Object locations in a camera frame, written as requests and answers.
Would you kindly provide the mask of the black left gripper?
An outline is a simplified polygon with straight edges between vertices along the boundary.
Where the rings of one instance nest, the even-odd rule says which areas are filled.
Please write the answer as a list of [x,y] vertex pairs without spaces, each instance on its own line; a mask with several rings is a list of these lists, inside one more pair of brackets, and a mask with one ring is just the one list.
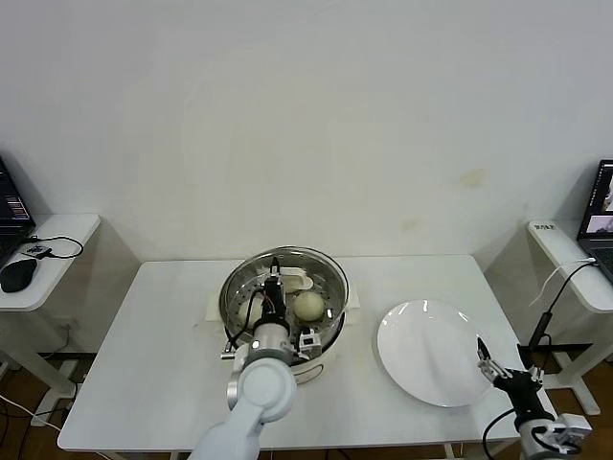
[[272,258],[269,273],[270,278],[263,285],[261,322],[262,324],[272,323],[285,326],[286,305],[280,280],[281,265],[277,257]]

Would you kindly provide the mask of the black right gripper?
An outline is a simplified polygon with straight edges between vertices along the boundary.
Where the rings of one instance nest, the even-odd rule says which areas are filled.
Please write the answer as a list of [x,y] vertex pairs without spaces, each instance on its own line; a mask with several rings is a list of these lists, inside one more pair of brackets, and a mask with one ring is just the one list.
[[532,365],[526,371],[506,369],[497,363],[489,353],[481,336],[477,336],[478,368],[493,386],[507,394],[511,401],[516,423],[533,420],[553,421],[555,417],[547,412],[537,393],[542,388],[544,370]]

